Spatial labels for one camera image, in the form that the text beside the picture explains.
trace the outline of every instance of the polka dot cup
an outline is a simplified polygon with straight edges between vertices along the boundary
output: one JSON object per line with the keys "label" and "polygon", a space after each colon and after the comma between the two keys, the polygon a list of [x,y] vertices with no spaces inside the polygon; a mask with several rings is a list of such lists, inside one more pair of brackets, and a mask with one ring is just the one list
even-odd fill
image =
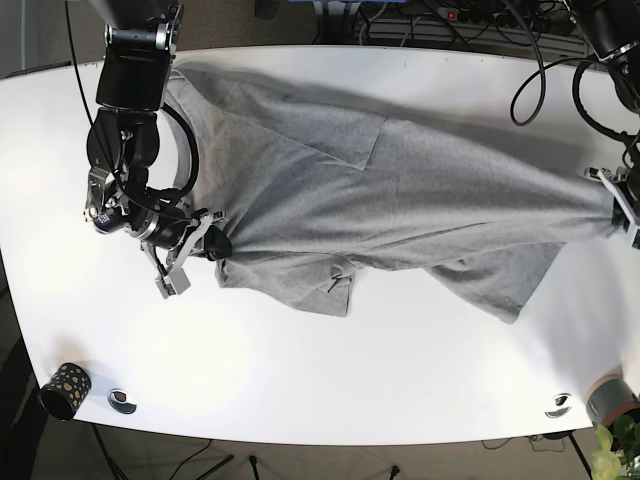
{"label": "polka dot cup", "polygon": [[63,364],[40,389],[40,403],[59,420],[71,420],[91,390],[89,375],[73,363]]}

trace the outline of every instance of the gray cloth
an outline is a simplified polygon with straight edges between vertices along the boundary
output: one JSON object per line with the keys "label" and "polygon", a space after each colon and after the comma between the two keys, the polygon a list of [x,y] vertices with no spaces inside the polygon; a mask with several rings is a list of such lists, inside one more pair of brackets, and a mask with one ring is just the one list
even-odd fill
{"label": "gray cloth", "polygon": [[[198,140],[190,203],[228,218],[220,286],[296,309],[344,316],[359,269],[424,268],[512,322],[564,242],[612,231],[601,186],[433,126],[201,64],[173,72],[167,102]],[[188,149],[173,128],[183,185]]]}

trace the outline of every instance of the floor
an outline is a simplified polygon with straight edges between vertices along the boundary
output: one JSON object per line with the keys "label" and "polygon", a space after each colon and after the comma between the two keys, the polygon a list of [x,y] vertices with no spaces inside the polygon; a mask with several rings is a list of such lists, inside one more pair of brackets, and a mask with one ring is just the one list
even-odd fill
{"label": "floor", "polygon": [[[69,59],[61,0],[40,0],[40,64]],[[313,40],[315,14],[307,3],[282,2],[272,22],[253,18],[253,0],[184,0],[183,50],[241,45],[308,44]],[[71,22],[79,61],[102,57],[103,25],[86,2],[71,2]],[[0,268],[0,289],[4,287]],[[10,297],[0,300],[0,362],[19,336]],[[109,453],[131,480],[168,479],[184,458],[207,444],[203,439],[158,435],[100,427]],[[595,448],[591,430],[576,432],[587,457]],[[187,463],[176,479],[195,479],[228,454],[234,460],[211,478],[251,479],[249,455],[259,459],[263,480],[386,480],[398,465],[398,480],[507,480],[587,475],[569,441],[526,438],[509,441],[415,445],[405,447],[312,447],[214,441]],[[113,478],[89,425],[51,419],[38,451],[34,479]]]}

